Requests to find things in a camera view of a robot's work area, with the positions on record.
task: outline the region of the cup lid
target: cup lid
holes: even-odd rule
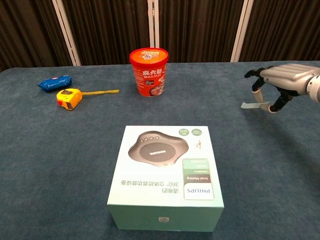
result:
[[[166,50],[146,47],[134,50],[130,54],[130,63],[136,67],[154,68],[167,63],[169,54]]]

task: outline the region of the green label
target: green label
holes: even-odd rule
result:
[[[196,128],[196,129],[193,129],[191,133],[195,136],[200,136],[202,134],[202,131]]]
[[[184,169],[183,174],[210,174],[209,169]]]
[[[187,135],[189,134],[189,130],[188,130],[188,129],[185,129],[185,128],[180,129],[180,130],[179,130],[179,134],[180,134],[181,136],[187,136]]]
[[[209,169],[209,162],[206,158],[185,158],[183,159],[183,169]]]

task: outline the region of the box logo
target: box logo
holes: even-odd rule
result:
[[[154,151],[154,152],[149,152],[150,155],[156,155],[156,154],[164,154],[166,153],[166,150],[161,150],[161,151]]]
[[[211,183],[190,182],[184,185],[184,198],[187,200],[213,200]]]
[[[168,216],[160,216],[159,218],[160,223],[167,223],[169,222],[169,217]]]

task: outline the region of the blue snack package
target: blue snack package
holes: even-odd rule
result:
[[[45,91],[56,90],[64,87],[68,87],[72,84],[71,77],[63,75],[59,77],[49,78],[42,81],[38,86]]]

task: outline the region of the red cup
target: red cup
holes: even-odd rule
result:
[[[163,93],[166,80],[166,64],[169,54],[162,48],[147,47],[130,54],[138,92],[145,97]]]

